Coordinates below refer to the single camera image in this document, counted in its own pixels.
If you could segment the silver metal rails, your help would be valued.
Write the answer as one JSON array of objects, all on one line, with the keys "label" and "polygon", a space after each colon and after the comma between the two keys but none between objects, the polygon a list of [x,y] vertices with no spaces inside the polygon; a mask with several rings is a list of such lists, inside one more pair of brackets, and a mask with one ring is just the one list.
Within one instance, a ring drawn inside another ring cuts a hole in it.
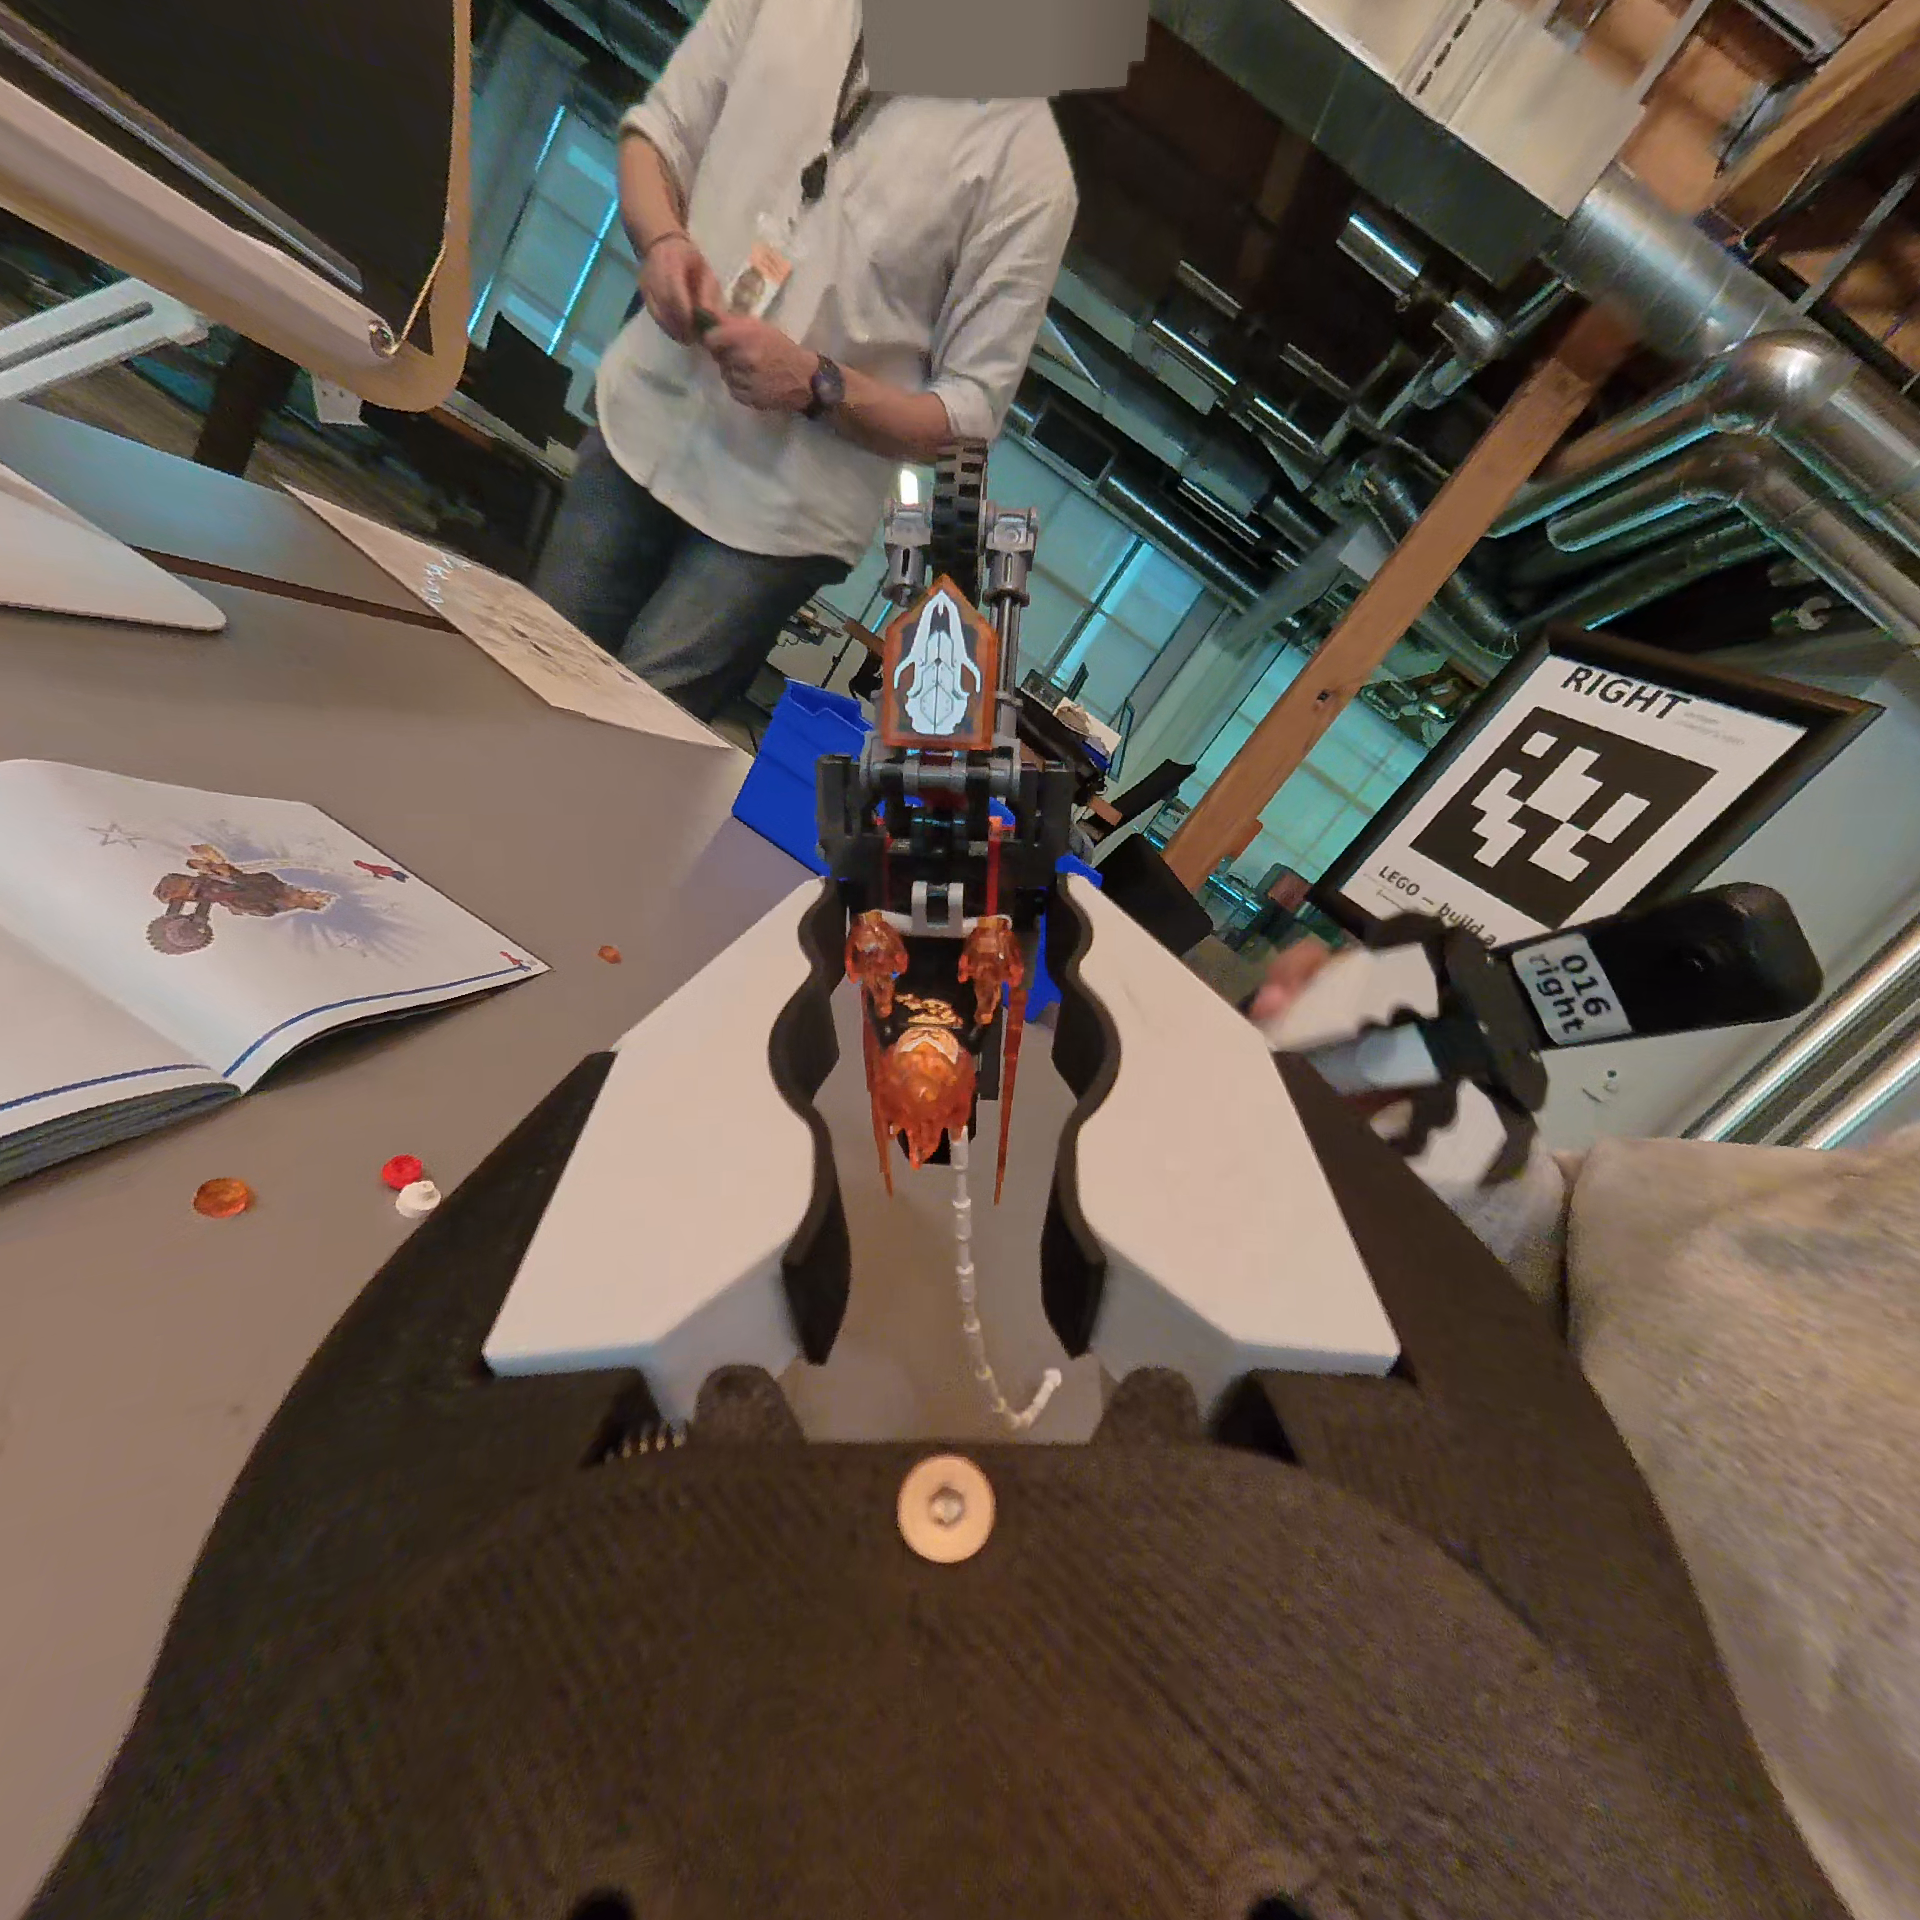
[{"label": "silver metal rails", "polygon": [[1888,942],[1831,990],[1812,1012],[1741,1072],[1722,1095],[1694,1114],[1679,1138],[1740,1143],[1754,1127],[1817,1092],[1826,1069],[1844,1064],[1857,1041],[1880,1030],[1886,1017],[1913,1008],[1918,974],[1914,930]]}]

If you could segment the printed paper sheet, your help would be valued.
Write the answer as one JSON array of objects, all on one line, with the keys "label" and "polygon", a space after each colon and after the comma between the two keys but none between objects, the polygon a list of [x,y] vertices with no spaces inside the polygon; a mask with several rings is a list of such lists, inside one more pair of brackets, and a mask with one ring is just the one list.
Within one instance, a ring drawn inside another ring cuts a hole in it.
[{"label": "printed paper sheet", "polygon": [[548,709],[637,735],[732,749],[521,582],[298,487],[282,490]]}]

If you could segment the person's right forearm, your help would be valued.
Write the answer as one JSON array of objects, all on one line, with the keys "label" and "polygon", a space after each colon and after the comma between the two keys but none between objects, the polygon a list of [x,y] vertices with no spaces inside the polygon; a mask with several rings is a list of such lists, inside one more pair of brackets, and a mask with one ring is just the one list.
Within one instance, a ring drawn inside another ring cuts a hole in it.
[{"label": "person's right forearm", "polygon": [[1408,1165],[1538,1308],[1565,1314],[1570,1183],[1532,1121],[1509,1135],[1457,1121]]}]

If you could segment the silver ventilation duct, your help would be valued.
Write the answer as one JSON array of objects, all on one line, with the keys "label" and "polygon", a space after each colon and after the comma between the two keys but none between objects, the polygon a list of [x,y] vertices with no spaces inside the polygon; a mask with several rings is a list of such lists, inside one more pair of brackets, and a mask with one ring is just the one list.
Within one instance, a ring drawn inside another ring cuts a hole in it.
[{"label": "silver ventilation duct", "polygon": [[1617,162],[1642,98],[1546,5],[1153,5],[1153,18],[1478,277],[1525,256],[1678,378],[1510,496],[1581,551],[1736,512],[1914,649],[1914,402]]}]

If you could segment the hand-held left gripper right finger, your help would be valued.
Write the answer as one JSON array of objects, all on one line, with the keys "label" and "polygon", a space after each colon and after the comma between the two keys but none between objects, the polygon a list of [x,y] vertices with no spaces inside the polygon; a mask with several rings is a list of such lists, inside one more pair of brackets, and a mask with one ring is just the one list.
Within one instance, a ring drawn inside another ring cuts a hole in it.
[{"label": "hand-held left gripper right finger", "polygon": [[1047,909],[1072,1092],[1040,1236],[1062,1350],[1169,1372],[1204,1414],[1255,1373],[1384,1378],[1400,1340],[1269,1045],[1093,879]]}]

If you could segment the person's right hand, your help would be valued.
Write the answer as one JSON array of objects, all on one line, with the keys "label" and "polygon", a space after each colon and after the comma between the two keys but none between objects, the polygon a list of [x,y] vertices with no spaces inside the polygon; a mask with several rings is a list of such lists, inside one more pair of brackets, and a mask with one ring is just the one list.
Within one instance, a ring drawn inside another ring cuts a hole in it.
[{"label": "person's right hand", "polygon": [[1336,951],[1316,940],[1300,940],[1278,951],[1244,1005],[1245,1017],[1258,1026],[1281,1021],[1334,958]]}]

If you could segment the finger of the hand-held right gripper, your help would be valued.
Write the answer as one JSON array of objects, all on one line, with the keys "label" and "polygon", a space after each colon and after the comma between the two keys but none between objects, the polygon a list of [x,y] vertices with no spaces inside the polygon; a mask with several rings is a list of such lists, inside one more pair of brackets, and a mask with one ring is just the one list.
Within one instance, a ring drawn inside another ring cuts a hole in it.
[{"label": "finger of the hand-held right gripper", "polygon": [[1346,946],[1292,1012],[1264,1028],[1272,1050],[1306,1053],[1358,1032],[1438,1015],[1439,988],[1423,944]]},{"label": "finger of the hand-held right gripper", "polygon": [[1441,1078],[1425,1023],[1380,1023],[1325,1045],[1325,1080],[1344,1096],[1400,1095]]}]

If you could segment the wooden post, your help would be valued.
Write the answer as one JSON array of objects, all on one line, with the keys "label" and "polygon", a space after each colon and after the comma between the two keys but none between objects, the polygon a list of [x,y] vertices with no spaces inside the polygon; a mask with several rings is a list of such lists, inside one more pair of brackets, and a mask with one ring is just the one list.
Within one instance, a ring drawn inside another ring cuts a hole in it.
[{"label": "wooden post", "polygon": [[1248,848],[1264,806],[1300,769],[1319,737],[1490,533],[1636,341],[1630,319],[1588,303],[1526,372],[1462,464],[1384,556],[1374,580],[1169,837],[1165,863],[1190,894],[1199,894],[1223,862]]}]

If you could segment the lego motorcycle model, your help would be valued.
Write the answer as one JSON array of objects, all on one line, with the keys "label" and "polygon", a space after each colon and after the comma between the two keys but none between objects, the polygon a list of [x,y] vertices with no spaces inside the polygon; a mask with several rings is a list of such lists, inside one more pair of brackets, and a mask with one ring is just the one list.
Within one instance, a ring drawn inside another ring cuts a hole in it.
[{"label": "lego motorcycle model", "polygon": [[1073,773],[1021,740],[1018,625],[1040,519],[990,501],[988,449],[944,447],[927,501],[882,517],[887,596],[857,756],[824,756],[818,826],[847,909],[845,974],[880,1173],[949,1165],[952,1287],[977,1392],[1028,1432],[1060,1386],[1006,1398],[977,1318],[969,1156],[997,1113],[1001,1191],[1025,1002],[1072,824]]}]

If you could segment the framed tag sign on stand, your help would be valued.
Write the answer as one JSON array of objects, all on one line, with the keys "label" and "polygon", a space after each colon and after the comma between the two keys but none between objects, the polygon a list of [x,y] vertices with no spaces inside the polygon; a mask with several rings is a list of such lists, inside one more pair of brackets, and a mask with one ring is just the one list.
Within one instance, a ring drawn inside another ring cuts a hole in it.
[{"label": "framed tag sign on stand", "polygon": [[1352,936],[1428,917],[1485,946],[1694,892],[1880,705],[1550,625],[1333,858]]}]

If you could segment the blue plastic bin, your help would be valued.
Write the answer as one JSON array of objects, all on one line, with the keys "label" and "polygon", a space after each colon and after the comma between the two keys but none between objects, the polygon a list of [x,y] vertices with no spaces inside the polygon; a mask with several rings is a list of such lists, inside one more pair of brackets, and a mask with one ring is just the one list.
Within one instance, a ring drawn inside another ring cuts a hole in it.
[{"label": "blue plastic bin", "polygon": [[[734,816],[760,839],[813,872],[837,878],[857,904],[904,908],[909,885],[930,887],[985,872],[983,832],[932,845],[932,820],[956,812],[972,822],[972,800],[921,776],[914,792],[900,782],[872,786],[868,760],[880,735],[862,703],[847,694],[791,680],[759,740],[752,769],[736,792]],[[1015,794],[988,797],[988,818],[1002,826],[999,852],[999,909],[1040,935],[1038,969],[1025,985],[1030,1017],[1062,1001],[1048,969],[1048,901],[1058,878],[1097,882],[1085,858],[1069,852],[1072,768],[1024,764]]]}]

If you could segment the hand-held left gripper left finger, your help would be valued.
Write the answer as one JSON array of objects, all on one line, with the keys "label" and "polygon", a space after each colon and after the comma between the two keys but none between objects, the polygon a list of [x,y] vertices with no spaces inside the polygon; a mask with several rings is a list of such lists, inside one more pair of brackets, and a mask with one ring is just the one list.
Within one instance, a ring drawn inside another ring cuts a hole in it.
[{"label": "hand-held left gripper left finger", "polygon": [[849,1238],[818,1095],[847,917],[807,879],[610,1053],[484,1342],[493,1375],[636,1372],[685,1420],[729,1364],[822,1364]]}]

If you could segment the lego instruction booklet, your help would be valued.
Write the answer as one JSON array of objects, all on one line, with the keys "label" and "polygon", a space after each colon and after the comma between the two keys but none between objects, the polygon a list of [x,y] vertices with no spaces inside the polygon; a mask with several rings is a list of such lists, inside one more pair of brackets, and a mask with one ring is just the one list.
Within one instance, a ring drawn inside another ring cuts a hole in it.
[{"label": "lego instruction booklet", "polygon": [[345,1028],[545,961],[321,809],[1,766],[1,1181],[252,1092]]}]

